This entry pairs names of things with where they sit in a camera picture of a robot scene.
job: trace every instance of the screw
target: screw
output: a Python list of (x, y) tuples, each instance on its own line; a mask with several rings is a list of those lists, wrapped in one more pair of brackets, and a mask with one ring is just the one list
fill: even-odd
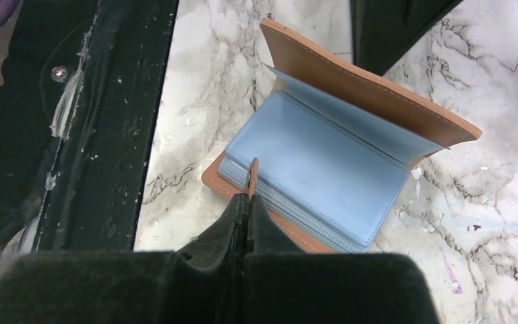
[(66, 73), (66, 67), (56, 66), (53, 67), (53, 70), (51, 71), (51, 78), (56, 82), (63, 82), (66, 78)]

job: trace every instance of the white residue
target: white residue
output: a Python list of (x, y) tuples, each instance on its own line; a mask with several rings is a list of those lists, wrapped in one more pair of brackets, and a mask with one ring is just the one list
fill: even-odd
[(39, 221), (40, 216), (35, 217), (25, 229), (21, 244), (19, 246), (19, 254), (27, 254), (31, 252)]
[(92, 22), (88, 32), (84, 34), (82, 50), (77, 54), (80, 57), (78, 67), (66, 82), (63, 94), (57, 103), (53, 121), (50, 126), (52, 136), (54, 137), (59, 137), (64, 140), (68, 139), (72, 119), (74, 118), (76, 109), (78, 108), (78, 104), (76, 103), (78, 102), (78, 97), (82, 91), (82, 84), (84, 81), (84, 72), (82, 71), (82, 67), (84, 66), (84, 61), (89, 58), (88, 41), (95, 24), (96, 16), (94, 17), (94, 21)]
[(420, 199), (420, 188), (422, 186), (420, 185), (419, 182), (416, 182), (416, 199)]
[(434, 226), (432, 226), (432, 224), (430, 224), (427, 227), (420, 228), (420, 231), (421, 232), (434, 233), (436, 231), (436, 229), (434, 228)]
[(417, 167), (414, 170), (412, 170), (412, 176), (414, 177), (415, 180), (418, 180), (421, 175), (422, 175), (422, 168)]
[(57, 175), (48, 175), (45, 180), (45, 190), (50, 191), (54, 189), (57, 184)]

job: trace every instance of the card holder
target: card holder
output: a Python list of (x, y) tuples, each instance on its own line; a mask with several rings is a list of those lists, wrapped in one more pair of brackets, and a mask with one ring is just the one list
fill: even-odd
[[(283, 91), (265, 100), (225, 152), (241, 169), (259, 158), (259, 180), (285, 198), (275, 200), (271, 194), (265, 197), (267, 203), (321, 242), (345, 252), (370, 247), (409, 174), (404, 164)], [(219, 175), (228, 174), (238, 183), (246, 177), (245, 172), (228, 173), (222, 163)], [(303, 213), (292, 215), (290, 205)], [(305, 225), (306, 215), (311, 226)], [(329, 232), (350, 245), (340, 244)]]
[(298, 246), (367, 251), (409, 170), (481, 131), (272, 20), (261, 29), (277, 82), (202, 181), (231, 198), (257, 157), (256, 192)]

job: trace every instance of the stitching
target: stitching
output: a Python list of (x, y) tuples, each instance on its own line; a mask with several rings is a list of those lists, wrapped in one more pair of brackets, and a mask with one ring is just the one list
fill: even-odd
[(443, 116), (440, 116), (440, 115), (434, 113), (433, 111), (431, 111), (431, 110), (429, 110), (429, 109), (427, 109), (427, 108), (425, 108), (425, 107), (423, 107), (421, 105), (418, 105), (417, 103), (409, 100), (408, 98), (400, 95), (399, 93), (394, 92), (393, 90), (391, 90), (391, 89), (389, 89), (389, 88), (387, 88), (385, 86), (381, 86), (381, 85), (376, 84), (374, 82), (371, 82), (371, 81), (369, 81), (369, 80), (367, 80), (365, 78), (362, 78), (361, 76), (358, 76), (357, 74), (354, 74), (353, 72), (344, 70), (343, 68), (339, 67), (337, 64), (335, 64), (332, 61), (330, 61), (329, 59), (323, 57), (321, 54), (315, 52), (313, 49), (311, 49), (311, 48), (307, 47), (306, 45), (300, 43), (298, 40), (295, 40), (294, 38), (291, 38), (291, 37), (289, 37), (289, 36), (287, 36), (285, 34), (282, 34), (281, 32), (279, 32), (277, 30), (270, 29), (269, 31), (274, 32), (275, 34), (278, 34), (279, 36), (282, 36), (283, 38), (286, 38), (288, 41), (291, 41), (291, 42), (295, 43), (296, 45), (299, 45), (299, 47), (307, 50), (311, 54), (314, 54), (316, 57), (318, 57), (323, 62), (328, 64), (332, 69), (337, 70), (337, 71), (341, 72), (342, 74), (345, 74), (346, 76), (349, 76), (350, 78), (355, 78), (355, 79), (358, 79), (358, 80), (360, 80), (362, 82), (365, 82), (365, 83), (369, 84), (370, 86), (373, 86), (374, 88), (377, 88), (378, 90), (382, 90), (382, 91), (385, 91), (387, 93), (390, 93), (390, 94), (394, 95), (395, 97), (397, 97), (399, 99), (402, 99), (403, 101), (409, 103), (410, 105), (418, 108), (419, 110), (422, 110), (423, 112), (429, 113), (430, 115), (433, 115), (434, 117), (437, 117), (438, 119), (441, 119), (444, 123), (450, 125), (450, 127), (455, 129), (456, 131), (458, 131), (458, 133), (461, 133), (460, 136), (455, 137), (454, 139), (451, 140), (451, 142), (454, 142), (456, 140), (462, 140), (462, 139), (470, 137), (470, 134), (468, 132), (466, 132), (463, 128), (460, 128), (459, 126), (455, 125), (454, 123), (449, 121), (447, 118), (445, 118)]
[[(226, 194), (229, 194), (229, 195), (232, 195), (233, 193), (228, 191), (227, 189), (225, 189), (224, 187), (222, 187), (220, 184), (218, 184), (217, 182), (213, 181), (213, 179), (211, 177), (208, 176), (208, 180), (214, 184), (217, 188), (221, 189), (223, 192), (225, 192)], [(292, 236), (295, 236), (299, 241), (301, 241), (303, 244), (309, 246), (311, 249), (313, 249), (315, 252), (320, 252), (319, 250), (317, 250), (314, 246), (312, 246), (311, 244), (305, 242), (302, 238), (300, 238), (297, 234), (295, 234), (293, 231), (291, 231), (290, 229), (286, 228), (285, 226), (281, 225), (279, 222), (275, 221), (274, 219), (271, 219), (273, 220), (273, 222), (275, 224), (277, 224), (284, 232), (288, 233), (288, 234), (291, 234)]]

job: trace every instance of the adhesive residue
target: adhesive residue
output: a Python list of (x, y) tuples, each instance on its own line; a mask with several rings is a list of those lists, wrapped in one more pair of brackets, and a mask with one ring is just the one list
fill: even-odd
[(415, 180), (418, 180), (420, 176), (422, 176), (422, 168), (417, 167), (412, 170), (412, 177), (414, 177)]
[(428, 225), (427, 227), (422, 227), (420, 229), (421, 232), (428, 232), (428, 233), (434, 233), (436, 231), (436, 228), (432, 226), (432, 224)]
[(45, 189), (51, 191), (57, 185), (57, 175), (49, 174), (45, 180)]
[(82, 67), (84, 66), (84, 61), (88, 59), (88, 41), (90, 35), (92, 34), (92, 28), (95, 24), (96, 17), (94, 17), (94, 21), (92, 22), (88, 32), (84, 34), (82, 50), (77, 54), (80, 57), (78, 67), (76, 68), (76, 71), (68, 78), (63, 94), (57, 103), (55, 115), (50, 126), (52, 135), (54, 137), (62, 138), (64, 140), (68, 139), (68, 133), (70, 131), (70, 126), (72, 125), (72, 119), (74, 118), (76, 108), (78, 107), (76, 102), (78, 102), (78, 97), (82, 91), (82, 85), (84, 81), (84, 72), (82, 71)]
[(415, 187), (415, 190), (416, 190), (416, 200), (419, 200), (420, 199), (420, 188), (422, 186), (420, 185), (419, 182), (416, 182), (416, 187)]

